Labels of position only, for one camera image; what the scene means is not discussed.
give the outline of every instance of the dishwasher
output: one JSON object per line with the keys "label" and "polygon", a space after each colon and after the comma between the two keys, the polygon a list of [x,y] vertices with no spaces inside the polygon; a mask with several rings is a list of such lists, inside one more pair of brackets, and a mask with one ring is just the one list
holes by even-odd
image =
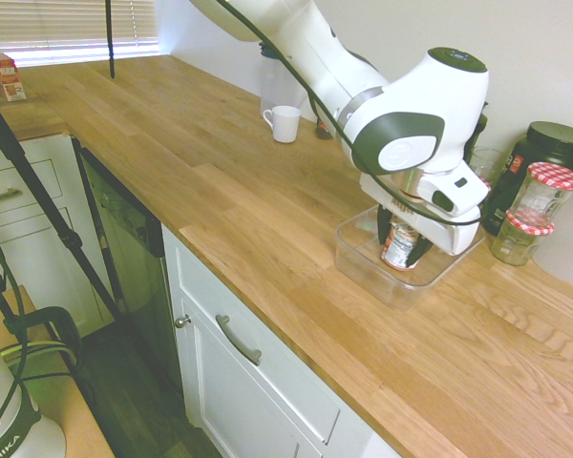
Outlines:
{"label": "dishwasher", "polygon": [[87,175],[88,200],[121,324],[158,383],[181,393],[161,223],[88,150],[77,142],[74,146]]}

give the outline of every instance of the white cup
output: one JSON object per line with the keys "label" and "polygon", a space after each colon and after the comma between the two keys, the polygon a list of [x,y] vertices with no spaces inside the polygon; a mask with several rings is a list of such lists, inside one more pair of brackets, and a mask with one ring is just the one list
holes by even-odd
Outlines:
{"label": "white cup", "polygon": [[264,111],[264,120],[274,134],[274,140],[290,143],[297,137],[297,127],[302,111],[299,108],[279,105]]}

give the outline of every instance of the window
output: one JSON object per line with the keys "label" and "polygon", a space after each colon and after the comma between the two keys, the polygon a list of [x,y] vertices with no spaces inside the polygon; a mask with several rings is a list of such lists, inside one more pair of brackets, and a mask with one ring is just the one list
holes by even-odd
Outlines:
{"label": "window", "polygon": [[[115,58],[159,54],[154,0],[112,0]],[[0,0],[0,52],[18,67],[108,59],[104,0]]]}

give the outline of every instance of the small box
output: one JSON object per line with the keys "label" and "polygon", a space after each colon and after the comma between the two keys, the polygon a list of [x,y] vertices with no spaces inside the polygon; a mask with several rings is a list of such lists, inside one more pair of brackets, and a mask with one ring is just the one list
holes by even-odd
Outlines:
{"label": "small box", "polygon": [[21,84],[15,61],[0,52],[0,94],[9,102],[25,100],[26,93]]}

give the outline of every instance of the cabinet handle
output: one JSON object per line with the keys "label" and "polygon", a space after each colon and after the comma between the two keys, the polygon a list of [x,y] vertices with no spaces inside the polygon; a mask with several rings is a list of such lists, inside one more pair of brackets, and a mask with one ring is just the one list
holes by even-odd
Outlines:
{"label": "cabinet handle", "polygon": [[174,320],[174,326],[178,329],[183,329],[187,323],[191,323],[191,317],[189,317],[189,315]]}
{"label": "cabinet handle", "polygon": [[261,350],[251,350],[250,348],[247,348],[246,345],[244,345],[240,339],[236,337],[232,330],[227,326],[229,323],[229,317],[227,315],[224,317],[217,315],[215,318],[217,319],[217,323],[219,324],[221,331],[231,342],[231,344],[235,346],[236,349],[242,353],[244,357],[247,358],[250,362],[255,365],[261,364]]}
{"label": "cabinet handle", "polygon": [[0,200],[6,200],[7,198],[16,198],[17,196],[21,196],[23,191],[16,188],[9,188],[5,193],[0,194]]}

